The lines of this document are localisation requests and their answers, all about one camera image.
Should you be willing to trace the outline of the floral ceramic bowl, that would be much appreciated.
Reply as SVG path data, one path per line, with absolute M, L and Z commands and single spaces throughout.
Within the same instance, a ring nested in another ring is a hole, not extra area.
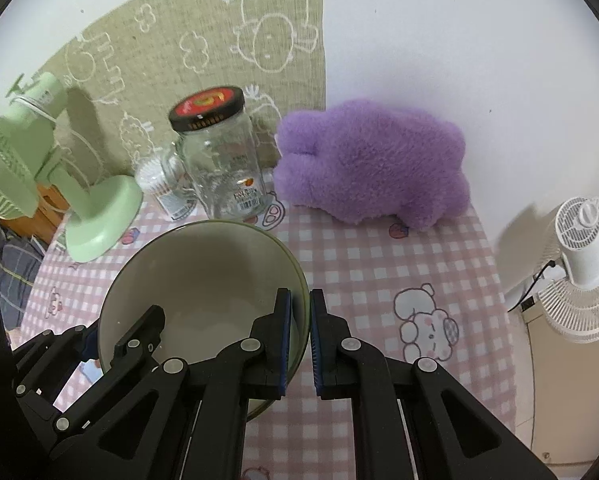
M 269 337 L 252 329 L 257 318 L 283 302 L 291 311 Z M 286 384 L 301 365 L 309 335 L 306 278 L 290 249 L 256 226 L 219 220 L 179 226 L 130 258 L 106 293 L 98 319 L 103 374 L 117 341 L 153 304 L 165 313 L 154 368 L 170 359 L 182 367 L 211 360 L 246 338 L 288 342 Z

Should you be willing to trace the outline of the grey plaid pillow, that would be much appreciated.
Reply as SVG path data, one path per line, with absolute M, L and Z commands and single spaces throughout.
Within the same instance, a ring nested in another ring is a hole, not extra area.
M 0 225 L 0 312 L 6 330 L 21 326 L 43 258 L 29 238 Z

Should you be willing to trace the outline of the wooden bed headboard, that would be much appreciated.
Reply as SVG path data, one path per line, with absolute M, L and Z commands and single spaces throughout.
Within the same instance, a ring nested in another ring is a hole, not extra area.
M 0 225 L 15 232 L 20 237 L 34 236 L 46 244 L 50 244 L 63 220 L 65 211 L 70 206 L 55 186 L 44 188 L 38 185 L 37 188 L 40 199 L 34 216 L 32 218 L 20 217 L 13 220 L 0 219 Z

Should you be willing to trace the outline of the cotton swab container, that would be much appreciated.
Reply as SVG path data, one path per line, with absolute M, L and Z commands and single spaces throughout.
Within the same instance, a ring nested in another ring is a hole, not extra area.
M 196 208 L 196 192 L 175 149 L 161 148 L 142 159 L 135 179 L 170 221 L 185 219 Z

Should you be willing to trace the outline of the white clip fan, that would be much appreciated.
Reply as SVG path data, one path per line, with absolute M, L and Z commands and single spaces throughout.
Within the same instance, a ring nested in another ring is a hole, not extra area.
M 568 341 L 599 341 L 599 196 L 574 196 L 551 211 L 539 249 L 531 284 L 509 310 L 538 306 Z

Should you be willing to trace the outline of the green desk fan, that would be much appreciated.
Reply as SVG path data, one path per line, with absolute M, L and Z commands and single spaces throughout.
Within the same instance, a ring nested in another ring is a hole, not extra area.
M 57 118 L 68 104 L 62 82 L 43 73 L 22 88 L 14 84 L 0 116 L 0 218 L 32 218 L 39 189 L 56 188 L 70 206 L 65 247 L 76 262 L 103 256 L 135 219 L 142 191 L 134 178 L 120 174 L 83 188 L 65 168 L 54 138 Z

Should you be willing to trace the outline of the glass jar with lid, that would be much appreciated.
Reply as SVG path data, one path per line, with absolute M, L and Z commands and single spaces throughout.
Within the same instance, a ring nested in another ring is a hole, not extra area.
M 267 206 L 252 122 L 241 88 L 219 86 L 187 96 L 168 114 L 176 152 L 208 218 L 244 220 Z

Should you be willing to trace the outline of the purple plush toy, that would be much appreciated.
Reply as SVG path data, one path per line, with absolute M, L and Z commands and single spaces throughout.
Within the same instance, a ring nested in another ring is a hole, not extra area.
M 278 197 L 342 222 L 395 216 L 425 231 L 470 206 L 463 133 L 424 110 L 365 100 L 295 110 L 279 122 L 277 145 Z

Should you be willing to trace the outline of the green patterned wall mat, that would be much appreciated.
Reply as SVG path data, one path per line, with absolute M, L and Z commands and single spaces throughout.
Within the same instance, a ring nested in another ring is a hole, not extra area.
M 56 140 L 68 172 L 92 184 L 131 174 L 176 138 L 186 96 L 236 86 L 260 165 L 291 110 L 323 107 L 322 0 L 129 0 L 45 62 L 68 92 Z

